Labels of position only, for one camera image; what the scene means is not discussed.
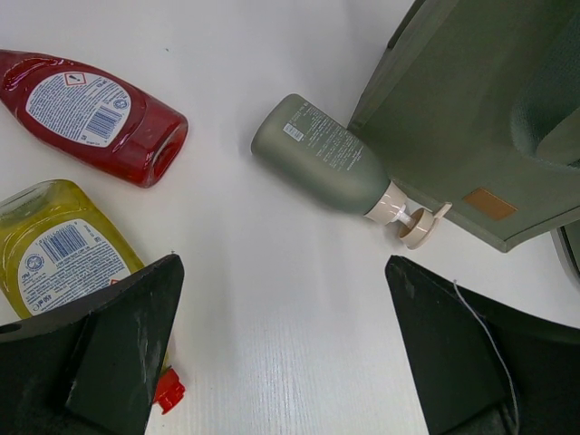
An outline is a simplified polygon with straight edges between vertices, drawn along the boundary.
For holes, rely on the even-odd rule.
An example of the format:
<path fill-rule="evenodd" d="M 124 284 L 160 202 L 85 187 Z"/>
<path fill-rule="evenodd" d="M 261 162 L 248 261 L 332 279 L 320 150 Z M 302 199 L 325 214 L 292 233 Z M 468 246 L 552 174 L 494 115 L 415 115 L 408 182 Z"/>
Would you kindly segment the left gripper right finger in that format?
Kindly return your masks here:
<path fill-rule="evenodd" d="M 390 257 L 385 276 L 429 433 L 578 433 L 578 329 L 404 256 Z"/>

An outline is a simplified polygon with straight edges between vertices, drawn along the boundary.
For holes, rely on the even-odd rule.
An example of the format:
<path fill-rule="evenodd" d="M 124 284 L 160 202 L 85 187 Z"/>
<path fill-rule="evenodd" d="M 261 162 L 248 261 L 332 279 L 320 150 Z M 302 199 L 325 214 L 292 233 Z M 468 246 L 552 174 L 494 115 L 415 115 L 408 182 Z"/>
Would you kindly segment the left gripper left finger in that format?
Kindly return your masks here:
<path fill-rule="evenodd" d="M 164 256 L 120 282 L 1 327 L 4 434 L 142 434 L 184 266 Z"/>

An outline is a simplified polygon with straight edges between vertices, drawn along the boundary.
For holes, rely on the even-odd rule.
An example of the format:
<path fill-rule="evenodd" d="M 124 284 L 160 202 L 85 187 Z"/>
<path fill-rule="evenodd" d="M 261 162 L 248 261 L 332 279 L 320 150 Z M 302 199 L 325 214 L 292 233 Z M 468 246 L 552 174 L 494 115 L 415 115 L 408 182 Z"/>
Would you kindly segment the green pump bottle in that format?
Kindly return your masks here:
<path fill-rule="evenodd" d="M 292 93 L 267 115 L 251 142 L 252 153 L 329 208 L 386 226 L 401 223 L 399 240 L 423 245 L 452 208 L 407 210 L 407 195 L 373 151 L 304 97 Z"/>

